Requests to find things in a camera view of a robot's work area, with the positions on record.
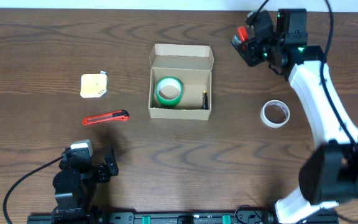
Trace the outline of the green tape roll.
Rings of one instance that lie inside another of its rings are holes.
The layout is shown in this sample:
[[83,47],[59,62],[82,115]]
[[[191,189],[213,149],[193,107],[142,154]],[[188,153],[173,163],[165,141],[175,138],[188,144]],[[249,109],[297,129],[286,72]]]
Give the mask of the green tape roll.
[[155,92],[157,100],[162,106],[174,107],[182,99],[183,85],[175,77],[164,77],[157,82]]

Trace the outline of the yellow sticky note pad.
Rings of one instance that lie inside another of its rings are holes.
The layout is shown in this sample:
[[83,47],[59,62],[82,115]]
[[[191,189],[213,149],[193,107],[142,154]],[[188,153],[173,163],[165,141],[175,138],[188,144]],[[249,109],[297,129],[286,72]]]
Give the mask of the yellow sticky note pad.
[[87,73],[81,76],[80,96],[82,98],[99,98],[108,90],[108,74]]

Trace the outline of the white masking tape roll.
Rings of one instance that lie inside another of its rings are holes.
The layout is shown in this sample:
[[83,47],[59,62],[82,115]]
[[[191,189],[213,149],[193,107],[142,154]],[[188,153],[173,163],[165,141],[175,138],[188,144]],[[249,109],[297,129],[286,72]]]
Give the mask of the white masking tape roll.
[[280,100],[266,102],[260,110],[262,122],[270,128],[280,128],[290,119],[288,106]]

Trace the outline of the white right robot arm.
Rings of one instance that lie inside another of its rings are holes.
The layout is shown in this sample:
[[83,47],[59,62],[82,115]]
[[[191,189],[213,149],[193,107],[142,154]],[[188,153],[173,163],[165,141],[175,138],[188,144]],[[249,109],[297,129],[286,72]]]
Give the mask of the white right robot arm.
[[279,9],[277,19],[259,9],[249,13],[232,45],[246,64],[267,62],[289,82],[310,124],[315,150],[300,169],[298,187],[277,200],[266,223],[329,223],[335,208],[358,198],[358,128],[331,81],[326,51],[308,44],[305,9]]

